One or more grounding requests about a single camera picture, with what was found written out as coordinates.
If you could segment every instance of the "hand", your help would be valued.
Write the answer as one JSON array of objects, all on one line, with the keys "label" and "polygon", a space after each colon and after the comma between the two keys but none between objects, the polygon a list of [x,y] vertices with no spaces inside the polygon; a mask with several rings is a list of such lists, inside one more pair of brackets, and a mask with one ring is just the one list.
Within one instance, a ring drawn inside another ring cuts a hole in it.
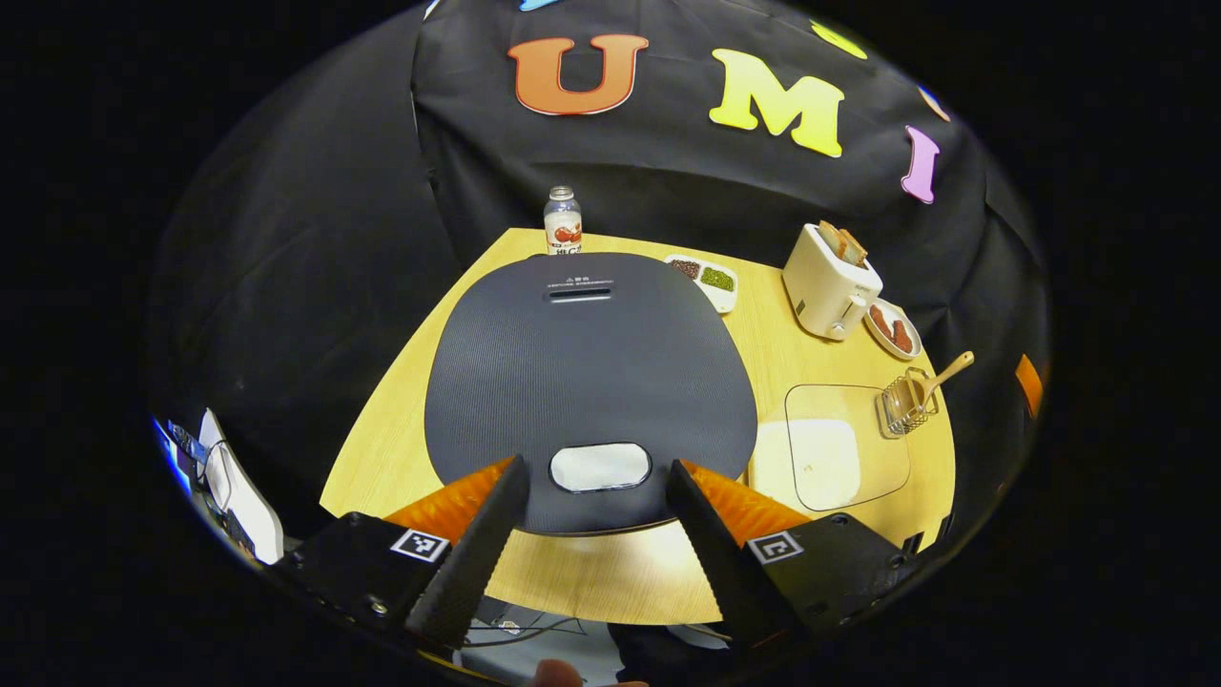
[{"label": "hand", "polygon": [[[529,687],[585,687],[581,674],[571,664],[557,659],[538,661],[534,680]],[[608,687],[648,687],[647,682],[619,682]]]}]

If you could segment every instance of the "toaster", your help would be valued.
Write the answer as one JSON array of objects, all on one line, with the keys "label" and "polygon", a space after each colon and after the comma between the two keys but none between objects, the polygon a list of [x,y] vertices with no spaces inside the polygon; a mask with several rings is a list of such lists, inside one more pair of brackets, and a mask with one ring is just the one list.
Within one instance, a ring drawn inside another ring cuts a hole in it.
[{"label": "toaster", "polygon": [[882,277],[869,260],[856,266],[835,256],[818,227],[806,223],[784,265],[784,287],[806,331],[842,340],[882,293]]}]

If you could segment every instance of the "metal wire basket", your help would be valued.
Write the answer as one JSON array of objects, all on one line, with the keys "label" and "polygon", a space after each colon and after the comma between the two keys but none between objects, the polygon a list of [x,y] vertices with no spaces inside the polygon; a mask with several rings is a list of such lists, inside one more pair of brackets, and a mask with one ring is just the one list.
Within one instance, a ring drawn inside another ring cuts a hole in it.
[{"label": "metal wire basket", "polygon": [[928,379],[929,375],[919,369],[907,369],[907,373],[890,383],[878,394],[878,422],[882,434],[888,439],[897,439],[924,425],[929,416],[940,411],[937,394],[921,400],[921,390],[916,379]]}]

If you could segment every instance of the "plastic bottle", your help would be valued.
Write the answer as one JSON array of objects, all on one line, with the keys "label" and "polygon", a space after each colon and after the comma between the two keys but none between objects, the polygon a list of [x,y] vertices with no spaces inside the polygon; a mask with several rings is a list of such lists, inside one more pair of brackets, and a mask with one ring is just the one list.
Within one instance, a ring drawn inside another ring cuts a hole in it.
[{"label": "plastic bottle", "polygon": [[581,206],[570,185],[554,185],[551,200],[542,210],[548,255],[570,255],[581,251]]}]

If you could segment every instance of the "wooden table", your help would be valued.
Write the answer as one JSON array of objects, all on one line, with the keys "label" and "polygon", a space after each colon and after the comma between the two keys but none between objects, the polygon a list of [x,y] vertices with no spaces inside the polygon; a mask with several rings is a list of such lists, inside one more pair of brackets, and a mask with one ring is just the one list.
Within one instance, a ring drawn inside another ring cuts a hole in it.
[{"label": "wooden table", "polygon": [[[785,397],[799,384],[884,388],[907,367],[933,372],[927,355],[900,361],[883,351],[862,322],[845,340],[807,333],[797,323],[780,270],[707,253],[629,238],[585,233],[586,251],[672,253],[720,262],[739,276],[737,304],[723,315],[755,392],[759,441],[745,482],[811,519],[797,500],[792,459],[783,432]],[[424,441],[424,399],[437,342],[459,297],[480,277],[546,250],[541,229],[509,228],[458,279],[424,320],[357,419],[322,492],[321,505],[385,517],[440,489]],[[940,390],[938,401],[945,409]],[[895,545],[923,533],[937,539],[954,498],[954,442],[949,414],[933,416],[907,437],[910,475],[889,495],[838,509]],[[720,620],[700,563],[678,521],[597,537],[549,537],[514,531],[486,593],[532,609],[603,622],[679,625]]]}]

